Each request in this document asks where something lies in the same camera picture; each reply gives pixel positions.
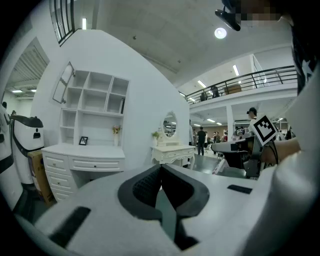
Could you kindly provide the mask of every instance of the white machine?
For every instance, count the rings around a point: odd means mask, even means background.
[[[10,119],[0,105],[0,190],[11,210],[16,206],[22,192],[10,141]]]
[[[21,183],[27,189],[35,179],[30,172],[28,153],[44,147],[43,124],[37,117],[12,115],[12,151]]]

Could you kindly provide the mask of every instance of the cardboard box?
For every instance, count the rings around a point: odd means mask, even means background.
[[[56,200],[48,183],[41,150],[29,152],[28,162],[31,176],[40,199],[44,201],[47,206],[52,206],[56,203]]]

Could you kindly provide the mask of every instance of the wall shelf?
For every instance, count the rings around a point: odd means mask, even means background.
[[[109,91],[111,80],[111,75],[90,72],[88,89],[94,89],[107,93]]]
[[[89,75],[88,71],[76,70],[74,72],[75,76],[73,77],[72,87],[74,88],[83,88],[86,82],[86,79]]]
[[[122,126],[129,81],[112,75],[76,70],[65,90],[60,116],[60,143],[114,145],[113,126]]]
[[[84,89],[80,109],[103,112],[105,110],[106,99],[106,92]]]

